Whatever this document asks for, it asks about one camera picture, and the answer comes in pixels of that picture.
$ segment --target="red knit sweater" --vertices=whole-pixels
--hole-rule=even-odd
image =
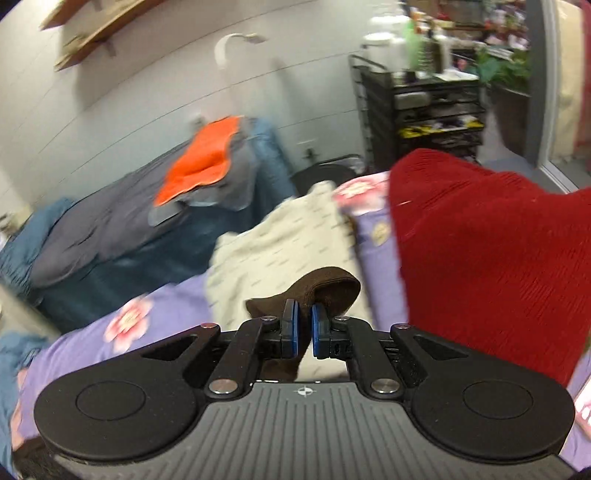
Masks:
[[[566,385],[591,325],[591,190],[420,149],[389,199],[410,322]]]

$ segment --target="gray gripper base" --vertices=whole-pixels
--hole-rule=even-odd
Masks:
[[[57,458],[87,480],[563,480],[556,456],[478,464],[433,445],[397,403],[353,383],[256,383],[244,398],[211,404],[170,450],[127,465]]]

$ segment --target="plant pot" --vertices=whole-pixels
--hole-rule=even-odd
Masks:
[[[530,96],[501,85],[491,87],[492,109],[505,146],[523,157]]]

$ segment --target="orange cloth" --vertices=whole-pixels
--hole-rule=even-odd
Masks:
[[[201,185],[211,185],[230,169],[228,145],[238,132],[239,118],[229,116],[203,127],[187,151],[170,168],[154,204],[161,206]]]

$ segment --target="potted plant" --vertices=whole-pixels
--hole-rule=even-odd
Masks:
[[[478,54],[480,81],[486,85],[505,146],[523,156],[530,102],[530,58],[516,50],[508,60],[492,57],[485,49]]]

